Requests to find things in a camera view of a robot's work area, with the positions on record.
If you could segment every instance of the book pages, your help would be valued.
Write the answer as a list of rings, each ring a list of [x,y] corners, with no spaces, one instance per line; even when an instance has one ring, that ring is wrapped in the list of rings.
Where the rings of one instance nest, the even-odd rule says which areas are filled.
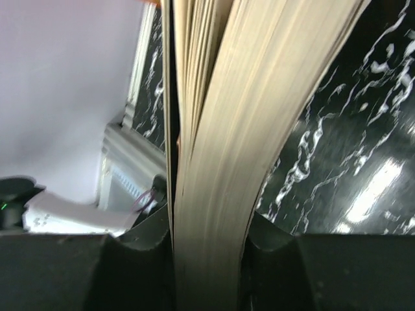
[[[173,213],[172,213],[172,174],[171,174],[171,133],[170,133],[170,0],[161,0],[162,27],[163,27],[163,111],[165,132],[165,154],[167,173],[167,208],[169,210],[169,227],[171,232],[172,247],[173,240]]]
[[[179,310],[237,309],[263,180],[370,0],[234,0],[221,10],[224,2],[173,1]]]

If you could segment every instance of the white marble veining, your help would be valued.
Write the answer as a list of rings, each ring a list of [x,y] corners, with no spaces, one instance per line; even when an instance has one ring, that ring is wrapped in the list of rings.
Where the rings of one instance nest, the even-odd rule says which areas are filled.
[[[403,21],[407,17],[409,5],[410,0],[406,0],[395,22],[374,41],[370,50],[362,58],[360,66],[354,72],[344,76],[344,67],[347,64],[336,65],[328,72],[310,103],[306,105],[304,121],[300,120],[299,122],[305,122],[307,126],[298,139],[296,161],[290,168],[287,168],[284,182],[279,190],[276,189],[274,199],[268,203],[268,207],[263,206],[265,202],[263,198],[257,206],[258,211],[271,222],[276,225],[284,224],[284,219],[290,213],[289,209],[298,209],[299,212],[295,216],[296,221],[290,221],[290,227],[284,229],[292,234],[306,232],[310,224],[309,215],[313,212],[316,204],[319,204],[315,202],[316,198],[323,196],[327,187],[330,187],[333,195],[326,202],[327,208],[329,205],[335,205],[338,184],[345,184],[353,178],[359,179],[362,171],[368,170],[373,161],[377,161],[372,160],[374,154],[378,157],[378,154],[382,152],[380,150],[383,150],[385,145],[393,143],[389,140],[401,124],[401,105],[406,103],[405,101],[410,96],[415,79],[413,65],[415,32],[412,29],[403,28],[406,27],[403,25]],[[396,44],[390,41],[397,31],[404,33],[404,49],[398,50]],[[364,124],[359,128],[358,142],[350,149],[338,150],[342,152],[342,155],[335,169],[328,170],[327,174],[313,171],[320,170],[318,165],[313,165],[316,153],[321,152],[321,148],[331,148],[327,143],[322,146],[320,143],[325,141],[326,135],[331,135],[333,124],[338,121],[346,124],[345,120],[350,116],[365,119]],[[344,135],[347,135],[349,129],[344,128],[343,130]],[[281,166],[280,163],[281,159],[278,159],[278,166]],[[386,159],[383,167],[378,168],[377,173],[370,176],[375,179],[383,179],[383,183],[368,180],[365,181],[366,187],[357,193],[348,194],[348,196],[354,197],[348,207],[352,211],[349,212],[349,218],[355,222],[365,221],[368,218],[368,213],[372,211],[371,206],[391,187],[392,182],[401,174],[404,164],[405,159]],[[281,174],[281,170],[278,170],[276,165],[265,180],[261,191],[262,195],[266,192],[273,176],[278,173]],[[308,185],[307,188],[310,190],[299,200],[295,197],[299,190],[293,192],[293,188],[296,184],[300,186],[302,183],[307,183],[309,178],[313,179],[314,185],[312,187]],[[365,207],[360,206],[359,202],[364,202]],[[367,210],[361,213],[361,211],[357,211],[356,206],[359,206],[360,210]],[[388,230],[387,233],[406,234],[415,228],[415,213],[410,220],[392,216],[392,213],[387,210],[384,213],[387,213],[390,220],[402,221],[395,230]],[[346,228],[353,227],[353,222],[347,221],[347,217],[345,221],[339,220],[331,232],[349,233],[351,230]]]
[[[159,9],[154,14],[133,129],[164,150],[163,40]]]

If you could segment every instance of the black holder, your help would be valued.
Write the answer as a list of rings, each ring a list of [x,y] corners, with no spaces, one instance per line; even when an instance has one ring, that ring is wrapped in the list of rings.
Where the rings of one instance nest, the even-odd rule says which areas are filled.
[[[26,202],[43,190],[28,176],[0,179],[0,230],[22,231]]]
[[[175,310],[167,208],[110,236],[0,238],[0,310]],[[290,236],[255,214],[240,310],[414,310],[412,236]]]

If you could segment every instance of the cable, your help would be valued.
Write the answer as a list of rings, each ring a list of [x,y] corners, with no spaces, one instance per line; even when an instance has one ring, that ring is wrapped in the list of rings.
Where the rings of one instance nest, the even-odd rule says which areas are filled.
[[[144,204],[141,208],[139,208],[138,210],[134,210],[134,208],[136,207],[136,205],[143,199],[145,198],[145,196],[150,195],[150,198],[148,199],[147,203]],[[147,207],[150,206],[150,204],[154,201],[154,197],[155,197],[155,192],[150,189],[150,190],[146,190],[145,192],[143,192],[136,201],[134,201],[133,205],[131,206],[131,212],[132,213],[140,213],[143,212]]]

